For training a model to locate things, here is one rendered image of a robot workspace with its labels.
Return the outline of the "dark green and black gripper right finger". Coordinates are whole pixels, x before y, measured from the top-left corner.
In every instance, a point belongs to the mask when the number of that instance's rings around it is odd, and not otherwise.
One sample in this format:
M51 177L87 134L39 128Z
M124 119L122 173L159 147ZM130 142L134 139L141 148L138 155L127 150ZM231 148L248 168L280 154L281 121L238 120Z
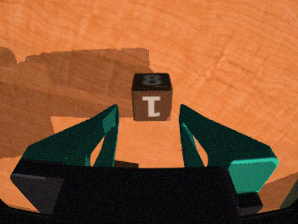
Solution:
M205 166L195 137L207 154L207 166L228 169L237 195L258 193L279 164L269 145L206 118L185 104L180 105L179 130L184 167Z

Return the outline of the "brown calendar cube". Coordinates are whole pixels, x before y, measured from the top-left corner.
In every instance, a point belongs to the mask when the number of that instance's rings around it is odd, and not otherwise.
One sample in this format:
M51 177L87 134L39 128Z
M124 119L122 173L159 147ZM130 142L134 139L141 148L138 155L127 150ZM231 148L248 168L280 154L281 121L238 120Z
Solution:
M168 73L136 73L132 84L134 121L170 121L173 88Z

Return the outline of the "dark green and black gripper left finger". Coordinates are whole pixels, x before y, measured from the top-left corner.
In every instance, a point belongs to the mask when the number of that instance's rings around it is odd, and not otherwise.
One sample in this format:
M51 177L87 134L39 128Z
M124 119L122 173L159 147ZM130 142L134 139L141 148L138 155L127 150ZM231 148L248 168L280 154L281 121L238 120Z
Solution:
M91 154L105 136L93 166L114 167L118 130L119 111L114 104L90 119L29 145L20 160L91 166Z

